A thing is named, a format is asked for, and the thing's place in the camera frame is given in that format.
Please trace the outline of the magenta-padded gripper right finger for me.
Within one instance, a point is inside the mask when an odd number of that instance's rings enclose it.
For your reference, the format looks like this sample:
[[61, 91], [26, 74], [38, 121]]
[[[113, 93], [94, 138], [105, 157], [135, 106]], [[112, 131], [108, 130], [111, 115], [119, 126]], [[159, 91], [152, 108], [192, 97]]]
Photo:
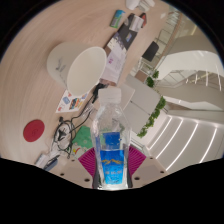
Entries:
[[140, 188], [165, 176], [166, 170], [153, 156], [147, 157], [133, 146], [129, 147], [129, 188]]

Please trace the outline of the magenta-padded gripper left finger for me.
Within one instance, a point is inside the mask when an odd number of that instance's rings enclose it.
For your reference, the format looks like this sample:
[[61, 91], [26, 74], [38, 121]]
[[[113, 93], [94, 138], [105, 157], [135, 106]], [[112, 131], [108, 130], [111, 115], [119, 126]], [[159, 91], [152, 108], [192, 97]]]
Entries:
[[83, 188], [92, 189], [95, 173], [95, 152], [91, 148], [78, 158], [71, 157], [59, 172], [59, 176]]

